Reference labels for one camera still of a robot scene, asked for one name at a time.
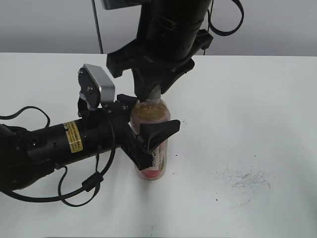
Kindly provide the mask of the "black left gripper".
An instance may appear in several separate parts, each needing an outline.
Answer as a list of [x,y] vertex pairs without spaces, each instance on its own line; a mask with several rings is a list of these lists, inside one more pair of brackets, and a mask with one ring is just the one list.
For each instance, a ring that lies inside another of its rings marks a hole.
[[137,102],[137,97],[118,94],[115,102],[90,111],[79,98],[77,106],[81,119],[78,126],[83,152],[96,155],[120,147],[139,170],[151,167],[153,157],[150,153],[180,130],[180,121],[175,119],[140,124],[139,135],[143,139],[145,151],[129,125],[131,111]]

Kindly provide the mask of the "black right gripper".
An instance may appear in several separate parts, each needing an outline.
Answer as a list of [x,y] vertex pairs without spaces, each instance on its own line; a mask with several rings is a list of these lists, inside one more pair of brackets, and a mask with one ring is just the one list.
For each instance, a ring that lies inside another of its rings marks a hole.
[[[161,94],[166,93],[181,76],[188,72],[181,66],[190,61],[198,50],[207,49],[212,41],[213,36],[210,33],[205,29],[199,30],[187,56],[181,60],[175,60],[148,51],[135,39],[121,49],[107,54],[106,67],[113,77],[120,77],[123,71],[133,68],[134,93],[139,101],[145,101],[158,84],[160,84]],[[152,68],[171,69],[162,75],[159,83],[158,74]]]

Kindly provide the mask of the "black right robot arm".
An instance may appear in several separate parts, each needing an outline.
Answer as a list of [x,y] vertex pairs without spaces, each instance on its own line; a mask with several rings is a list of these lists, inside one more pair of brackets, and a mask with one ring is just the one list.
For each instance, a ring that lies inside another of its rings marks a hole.
[[114,78],[130,69],[134,92],[143,102],[159,86],[167,90],[195,63],[192,56],[210,46],[213,37],[201,29],[209,0],[145,0],[136,39],[107,55]]

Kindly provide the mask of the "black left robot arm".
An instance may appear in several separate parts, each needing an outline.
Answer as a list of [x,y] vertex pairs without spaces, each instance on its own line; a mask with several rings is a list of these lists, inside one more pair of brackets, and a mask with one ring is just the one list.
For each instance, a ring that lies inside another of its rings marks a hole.
[[91,111],[79,100],[79,119],[34,131],[2,124],[1,190],[24,189],[61,165],[116,148],[121,148],[139,170],[149,168],[152,152],[179,131],[180,121],[142,124],[135,132],[129,123],[136,102],[136,98],[121,94],[116,102]]

